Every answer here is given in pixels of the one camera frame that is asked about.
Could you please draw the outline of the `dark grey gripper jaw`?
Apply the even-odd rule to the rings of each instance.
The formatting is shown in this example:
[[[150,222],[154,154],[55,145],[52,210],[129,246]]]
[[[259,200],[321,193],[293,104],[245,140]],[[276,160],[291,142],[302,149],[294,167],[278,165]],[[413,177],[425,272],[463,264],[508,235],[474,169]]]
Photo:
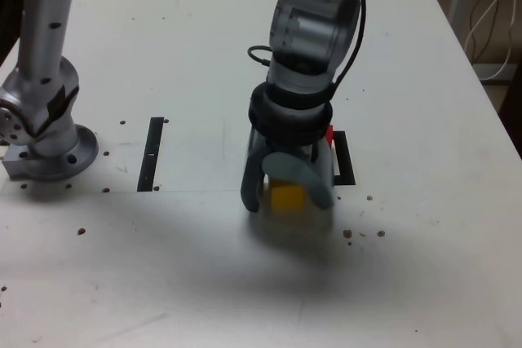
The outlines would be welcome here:
[[[265,177],[262,162],[271,151],[272,149],[266,144],[260,144],[251,148],[248,153],[241,181],[241,200],[250,212],[259,211],[259,193]]]

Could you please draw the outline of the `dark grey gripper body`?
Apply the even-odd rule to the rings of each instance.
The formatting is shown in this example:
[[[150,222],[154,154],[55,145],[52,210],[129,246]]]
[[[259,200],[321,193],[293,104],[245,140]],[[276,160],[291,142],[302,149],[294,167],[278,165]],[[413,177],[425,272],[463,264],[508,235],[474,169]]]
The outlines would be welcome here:
[[[250,132],[250,148],[255,148],[258,145],[268,147],[268,152],[285,152],[295,156],[300,156],[303,159],[312,161],[314,157],[314,147],[308,146],[290,146],[286,144],[280,144],[274,141],[268,140],[265,136],[261,135],[257,130]]]

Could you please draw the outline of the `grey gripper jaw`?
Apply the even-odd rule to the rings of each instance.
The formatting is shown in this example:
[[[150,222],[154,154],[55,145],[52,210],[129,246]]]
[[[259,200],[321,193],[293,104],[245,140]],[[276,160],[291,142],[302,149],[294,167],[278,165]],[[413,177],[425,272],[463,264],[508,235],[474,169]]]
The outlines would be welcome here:
[[[320,139],[312,146],[268,153],[262,170],[270,180],[300,187],[318,209],[334,205],[334,164],[330,145]]]

